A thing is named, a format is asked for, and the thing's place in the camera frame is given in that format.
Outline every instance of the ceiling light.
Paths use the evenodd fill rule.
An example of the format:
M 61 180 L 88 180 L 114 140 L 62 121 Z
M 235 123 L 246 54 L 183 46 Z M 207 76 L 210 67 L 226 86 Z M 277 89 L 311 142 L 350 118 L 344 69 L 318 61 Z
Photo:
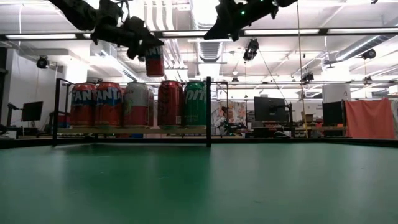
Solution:
M 161 83 L 145 83 L 146 85 L 160 85 Z
M 262 82 L 238 82 L 239 85 L 260 85 Z
M 380 34 L 398 32 L 398 28 L 330 29 L 328 34 Z
M 76 39 L 75 34 L 26 34 L 6 35 L 9 40 Z
M 196 37 L 204 36 L 207 31 L 175 31 L 175 32 L 163 32 L 164 37 Z
M 48 4 L 45 1 L 0 1 L 0 4 Z
M 203 40 L 203 39 L 190 39 L 188 43 L 221 43 L 221 42 L 232 42 L 231 39 L 220 39 L 220 40 Z
M 300 34 L 317 34 L 319 29 L 302 29 Z M 289 30 L 245 30 L 245 35 L 289 35 L 289 34 L 299 34 L 298 29 Z

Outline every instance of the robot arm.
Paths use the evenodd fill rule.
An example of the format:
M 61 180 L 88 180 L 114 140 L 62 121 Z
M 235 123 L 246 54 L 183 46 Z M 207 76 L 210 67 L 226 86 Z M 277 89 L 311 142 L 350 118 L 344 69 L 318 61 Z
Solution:
M 239 39 L 239 31 L 260 18 L 270 14 L 275 19 L 279 7 L 287 7 L 298 0 L 246 0 L 247 3 L 235 3 L 234 0 L 220 0 L 216 6 L 217 21 L 204 36 L 205 40 Z
M 78 30 L 91 31 L 97 21 L 97 10 L 82 0 L 50 0 Z
M 136 16 L 127 17 L 124 24 L 118 27 L 118 20 L 123 16 L 121 6 L 110 0 L 99 0 L 99 9 L 94 9 L 83 0 L 49 0 L 57 6 L 65 17 L 79 30 L 94 32 L 91 39 L 128 47 L 127 56 L 134 59 L 143 57 L 148 48 L 162 46 L 164 43 L 153 36 L 144 21 Z

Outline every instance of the orange curtain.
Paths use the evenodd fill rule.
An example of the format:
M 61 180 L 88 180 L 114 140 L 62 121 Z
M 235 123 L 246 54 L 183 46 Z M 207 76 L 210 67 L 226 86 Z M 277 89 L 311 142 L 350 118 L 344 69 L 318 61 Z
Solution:
M 388 99 L 345 101 L 346 136 L 366 139 L 394 139 L 394 121 Z

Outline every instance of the pole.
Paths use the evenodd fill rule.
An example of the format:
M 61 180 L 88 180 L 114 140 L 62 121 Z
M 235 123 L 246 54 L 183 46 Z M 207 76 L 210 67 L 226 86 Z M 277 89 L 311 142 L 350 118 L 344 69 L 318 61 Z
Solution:
M 228 111 L 229 111 L 229 105 L 228 105 L 228 83 L 226 84 L 226 122 L 229 123 L 229 117 L 228 117 Z
M 293 104 L 289 103 L 288 105 L 289 109 L 289 118 L 290 118 L 290 137 L 294 138 L 294 127 L 293 127 Z
M 211 78 L 206 78 L 206 147 L 211 147 Z
M 60 109 L 60 90 L 61 90 L 61 79 L 57 78 L 55 85 L 55 103 L 54 103 L 54 121 L 52 126 L 52 146 L 57 145 L 57 135 L 58 135 L 58 113 Z
M 343 127 L 347 127 L 347 122 L 346 122 L 346 106 L 344 104 L 344 100 L 341 100 L 341 116 L 342 116 L 342 121 L 343 121 Z M 346 131 L 343 130 L 342 132 L 343 136 L 346 136 Z
M 69 87 L 70 87 L 70 84 L 68 83 L 67 84 L 67 98 L 65 99 L 65 120 L 64 120 L 64 125 L 63 125 L 63 127 L 64 128 L 67 128 L 67 118 L 68 118 L 68 100 L 69 100 Z

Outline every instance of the green can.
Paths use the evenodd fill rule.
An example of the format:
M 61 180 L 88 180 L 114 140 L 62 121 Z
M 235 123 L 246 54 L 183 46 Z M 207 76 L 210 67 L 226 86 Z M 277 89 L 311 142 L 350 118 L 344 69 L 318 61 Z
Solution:
M 206 128 L 206 83 L 188 82 L 184 90 L 184 125 Z

